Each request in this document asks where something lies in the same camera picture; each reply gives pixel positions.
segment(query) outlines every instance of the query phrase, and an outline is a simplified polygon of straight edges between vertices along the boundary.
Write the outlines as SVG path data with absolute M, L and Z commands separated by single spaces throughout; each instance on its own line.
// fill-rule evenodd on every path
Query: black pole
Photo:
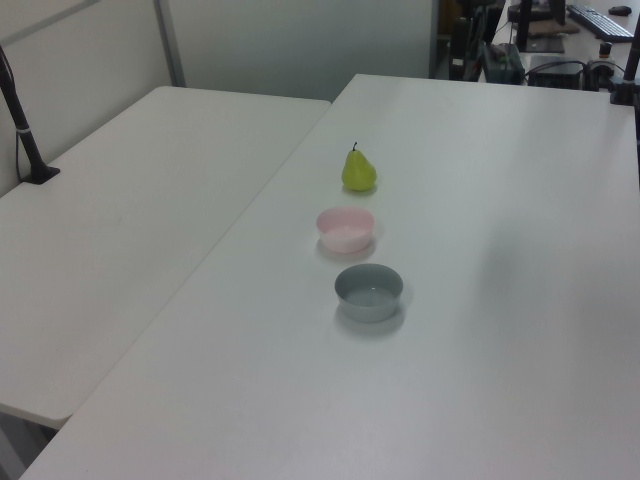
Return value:
M 518 51 L 527 51 L 527 37 L 529 36 L 529 23 L 531 22 L 531 0 L 520 2 L 520 16 L 518 19 L 518 33 L 516 34 L 516 46 Z
M 31 128 L 27 122 L 27 117 L 24 115 L 18 94 L 16 92 L 16 86 L 14 83 L 13 75 L 9 70 L 9 64 L 7 57 L 0 46 L 0 88 L 2 89 L 2 95 L 7 102 L 9 112 L 13 118 L 13 123 L 16 126 L 16 132 L 20 136 L 24 150 L 29 157 L 29 163 L 31 164 L 31 175 L 25 178 L 25 182 L 35 183 L 42 185 L 44 182 L 60 173 L 59 168 L 49 167 L 42 161 L 38 146 L 31 133 Z
M 611 103 L 614 105 L 635 105 L 638 88 L 636 86 L 636 72 L 640 61 L 640 19 L 636 23 L 636 31 L 633 34 L 631 49 L 627 66 L 624 69 L 622 81 L 615 82 L 611 93 Z

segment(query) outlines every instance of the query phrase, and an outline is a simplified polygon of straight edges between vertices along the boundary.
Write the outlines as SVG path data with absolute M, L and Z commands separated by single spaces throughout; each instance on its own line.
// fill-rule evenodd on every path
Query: pear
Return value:
M 347 161 L 342 170 L 342 183 L 349 190 L 364 192 L 373 188 L 378 175 L 362 152 L 356 150 L 357 144 L 358 142 L 353 144 L 353 150 L 347 155 Z

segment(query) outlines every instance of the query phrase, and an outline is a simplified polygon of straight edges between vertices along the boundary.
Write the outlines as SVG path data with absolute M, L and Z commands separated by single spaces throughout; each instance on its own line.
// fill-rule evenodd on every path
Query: pink bowl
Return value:
M 330 208 L 316 220 L 323 245 L 337 253 L 357 252 L 366 247 L 374 223 L 373 215 L 360 207 Z

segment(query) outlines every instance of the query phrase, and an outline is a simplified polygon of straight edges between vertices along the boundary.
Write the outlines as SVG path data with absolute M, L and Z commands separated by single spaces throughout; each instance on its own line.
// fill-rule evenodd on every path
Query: white wall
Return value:
M 189 87 L 333 101 L 356 73 L 427 77 L 435 48 L 436 0 L 165 4 Z
M 170 84 L 152 0 L 100 0 L 4 50 L 46 163 Z M 17 184 L 14 135 L 0 100 L 0 196 Z
M 95 0 L 0 0 L 0 42 L 11 43 L 12 39 L 25 37 L 24 32 L 39 30 L 40 26 L 63 18 Z

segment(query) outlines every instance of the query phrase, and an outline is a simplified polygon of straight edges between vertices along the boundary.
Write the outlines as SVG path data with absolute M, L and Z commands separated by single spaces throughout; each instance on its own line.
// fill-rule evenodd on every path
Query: bowl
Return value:
M 398 308 L 402 288 L 400 275 L 375 263 L 349 267 L 338 275 L 335 283 L 343 312 L 364 323 L 391 317 Z
M 320 241 L 337 253 L 353 253 L 369 245 L 374 224 L 371 212 L 360 207 L 330 208 L 316 220 Z

